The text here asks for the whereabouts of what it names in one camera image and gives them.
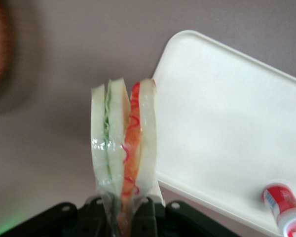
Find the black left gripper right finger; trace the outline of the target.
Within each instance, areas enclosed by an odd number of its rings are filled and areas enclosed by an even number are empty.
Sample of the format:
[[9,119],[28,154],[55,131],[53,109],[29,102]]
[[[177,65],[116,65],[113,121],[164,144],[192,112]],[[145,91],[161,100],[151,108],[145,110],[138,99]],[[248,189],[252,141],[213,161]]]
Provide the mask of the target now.
[[160,204],[160,197],[148,196],[136,211],[131,225],[131,237],[157,237],[155,205]]

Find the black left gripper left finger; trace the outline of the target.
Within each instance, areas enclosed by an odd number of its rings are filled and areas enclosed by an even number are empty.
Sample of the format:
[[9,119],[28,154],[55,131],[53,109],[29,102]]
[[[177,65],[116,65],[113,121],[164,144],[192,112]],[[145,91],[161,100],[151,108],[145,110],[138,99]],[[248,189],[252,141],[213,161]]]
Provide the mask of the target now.
[[107,221],[104,203],[100,196],[87,198],[78,210],[78,237],[109,237],[111,231]]

